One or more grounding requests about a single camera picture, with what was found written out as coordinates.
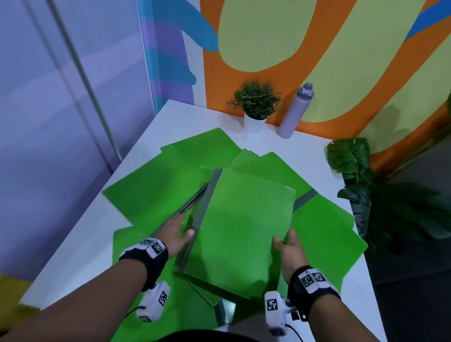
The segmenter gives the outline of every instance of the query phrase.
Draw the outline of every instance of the person's left hand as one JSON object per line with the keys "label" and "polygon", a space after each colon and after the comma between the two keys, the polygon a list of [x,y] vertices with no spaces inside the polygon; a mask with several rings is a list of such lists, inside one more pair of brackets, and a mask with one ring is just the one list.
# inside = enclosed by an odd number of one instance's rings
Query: person's left hand
{"label": "person's left hand", "polygon": [[185,214],[178,214],[177,216],[169,219],[155,236],[166,245],[169,253],[169,259],[177,255],[182,247],[185,246],[185,244],[187,244],[194,236],[193,229],[188,229],[182,236],[179,236],[180,226],[185,217]]}

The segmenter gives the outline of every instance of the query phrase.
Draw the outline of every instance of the wrist strap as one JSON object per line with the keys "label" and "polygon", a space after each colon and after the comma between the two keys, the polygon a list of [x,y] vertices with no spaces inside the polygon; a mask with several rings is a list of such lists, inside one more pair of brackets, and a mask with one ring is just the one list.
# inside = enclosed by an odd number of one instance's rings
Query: wrist strap
{"label": "wrist strap", "polygon": [[133,259],[141,261],[147,270],[147,280],[142,292],[155,286],[156,280],[160,276],[168,260],[168,250],[158,239],[148,238],[135,246],[127,248],[119,260]]}
{"label": "wrist strap", "polygon": [[308,321],[313,303],[326,294],[340,298],[335,286],[317,268],[302,266],[291,276],[288,299],[298,309],[301,321]]}

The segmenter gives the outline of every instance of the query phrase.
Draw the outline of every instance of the hand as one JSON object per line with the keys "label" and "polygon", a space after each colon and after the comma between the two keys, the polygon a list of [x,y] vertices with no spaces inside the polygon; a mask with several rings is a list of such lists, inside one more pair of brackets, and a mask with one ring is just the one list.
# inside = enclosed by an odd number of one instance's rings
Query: hand
{"label": "hand", "polygon": [[298,234],[293,228],[288,231],[288,240],[284,244],[280,237],[275,236],[272,239],[274,247],[281,253],[282,260],[282,276],[287,284],[290,283],[293,273],[302,266],[308,265],[307,257],[304,253],[304,248],[299,241]]}
{"label": "hand", "polygon": [[179,236],[180,226],[185,217],[185,214],[179,214],[170,218],[155,236],[166,245],[169,259],[177,255],[194,236],[193,229],[188,229],[182,236]]}

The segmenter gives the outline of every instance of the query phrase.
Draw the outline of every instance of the table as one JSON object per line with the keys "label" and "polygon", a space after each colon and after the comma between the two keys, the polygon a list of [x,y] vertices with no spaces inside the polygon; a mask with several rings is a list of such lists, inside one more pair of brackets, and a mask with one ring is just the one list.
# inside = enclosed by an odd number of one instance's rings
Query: table
{"label": "table", "polygon": [[[154,158],[161,146],[221,127],[240,148],[260,156],[274,151],[320,194],[352,213],[349,201],[336,196],[344,182],[341,174],[332,172],[327,164],[325,153],[330,140],[301,132],[282,139],[273,125],[264,125],[259,135],[249,136],[243,133],[242,125],[243,118],[169,100],[104,188]],[[111,266],[113,232],[130,225],[98,194],[20,303],[44,309],[105,271]],[[344,278],[341,297],[380,341],[387,340],[363,255]],[[313,341],[308,324],[296,321],[294,325],[305,342]],[[287,335],[284,340],[295,338],[294,334]]]}

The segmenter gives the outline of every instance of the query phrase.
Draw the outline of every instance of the colorful mural wall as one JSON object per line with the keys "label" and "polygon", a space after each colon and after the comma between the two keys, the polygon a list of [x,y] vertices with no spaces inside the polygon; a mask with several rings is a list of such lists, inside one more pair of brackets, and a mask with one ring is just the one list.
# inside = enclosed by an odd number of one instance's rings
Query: colorful mural wall
{"label": "colorful mural wall", "polygon": [[451,0],[138,0],[156,112],[167,99],[243,116],[227,102],[269,80],[284,109],[315,98],[297,130],[366,137],[389,172],[449,123]]}

